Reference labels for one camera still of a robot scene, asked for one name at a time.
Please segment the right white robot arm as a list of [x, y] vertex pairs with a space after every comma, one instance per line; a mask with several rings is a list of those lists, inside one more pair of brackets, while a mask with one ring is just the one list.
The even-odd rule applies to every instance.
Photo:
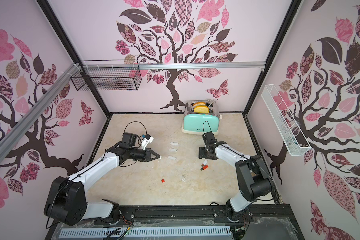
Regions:
[[230, 221], [237, 222], [253, 202], [273, 191], [272, 177], [261, 156], [245, 155], [218, 141], [213, 132], [204, 133], [202, 137], [205, 146], [199, 148], [200, 159], [223, 160], [236, 170], [239, 192], [227, 201], [226, 213]]

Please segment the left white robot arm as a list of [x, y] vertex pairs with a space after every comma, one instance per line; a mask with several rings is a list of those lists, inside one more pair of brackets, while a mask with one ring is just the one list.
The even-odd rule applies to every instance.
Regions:
[[69, 226], [89, 219], [101, 219], [107, 224], [118, 222], [121, 219], [119, 204], [105, 199], [89, 202], [87, 192], [104, 175], [127, 160], [151, 162], [161, 158], [148, 147], [154, 140], [151, 135], [143, 135], [136, 146], [138, 139], [136, 134], [123, 133], [122, 140], [106, 149], [98, 160], [66, 178], [56, 178], [49, 191], [44, 215]]

